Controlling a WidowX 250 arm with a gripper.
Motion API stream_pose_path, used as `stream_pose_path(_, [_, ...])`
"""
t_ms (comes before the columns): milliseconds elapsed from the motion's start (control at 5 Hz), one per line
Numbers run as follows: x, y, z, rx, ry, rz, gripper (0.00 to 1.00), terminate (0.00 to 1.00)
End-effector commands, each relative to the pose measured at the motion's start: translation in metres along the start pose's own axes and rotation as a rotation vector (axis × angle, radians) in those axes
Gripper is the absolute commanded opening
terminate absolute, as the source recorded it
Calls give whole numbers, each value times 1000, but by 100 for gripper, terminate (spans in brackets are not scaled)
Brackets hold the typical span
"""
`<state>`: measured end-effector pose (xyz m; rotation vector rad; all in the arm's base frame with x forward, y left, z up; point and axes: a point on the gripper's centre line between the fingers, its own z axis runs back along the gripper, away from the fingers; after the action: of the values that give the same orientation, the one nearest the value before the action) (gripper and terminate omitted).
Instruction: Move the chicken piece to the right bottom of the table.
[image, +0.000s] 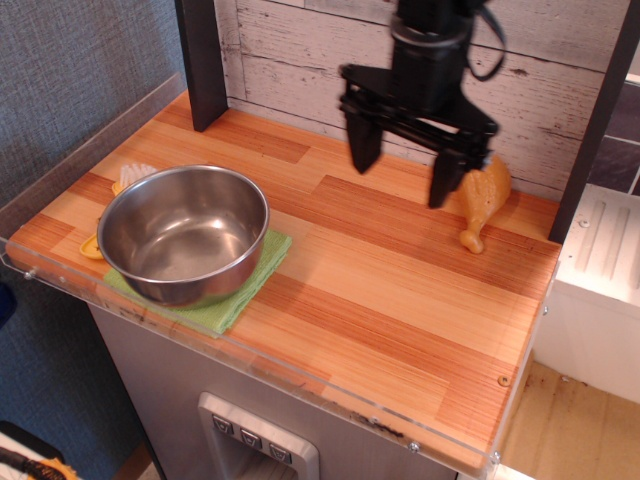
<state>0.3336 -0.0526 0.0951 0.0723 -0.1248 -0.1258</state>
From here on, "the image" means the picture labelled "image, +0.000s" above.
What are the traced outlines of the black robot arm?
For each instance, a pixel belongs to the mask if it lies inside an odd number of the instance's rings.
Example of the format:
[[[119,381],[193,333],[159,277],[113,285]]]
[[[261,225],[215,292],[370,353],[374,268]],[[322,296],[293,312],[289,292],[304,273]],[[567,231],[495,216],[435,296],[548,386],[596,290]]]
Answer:
[[[365,173],[378,160],[386,132],[435,152],[432,209],[469,171],[484,168],[499,130],[462,91],[465,73],[473,70],[468,52],[477,18],[506,41],[483,1],[401,1],[390,22],[390,68],[340,68],[346,81],[340,108],[354,167]]]

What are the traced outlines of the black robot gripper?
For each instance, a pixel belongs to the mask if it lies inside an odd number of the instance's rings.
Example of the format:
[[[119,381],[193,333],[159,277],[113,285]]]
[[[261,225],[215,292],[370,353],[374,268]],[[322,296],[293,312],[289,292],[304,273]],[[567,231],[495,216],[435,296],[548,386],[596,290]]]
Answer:
[[[381,155],[388,131],[436,151],[428,206],[441,208],[467,165],[481,165],[497,124],[463,94],[469,40],[412,45],[397,39],[389,69],[341,67],[341,110],[355,169],[364,174]]]

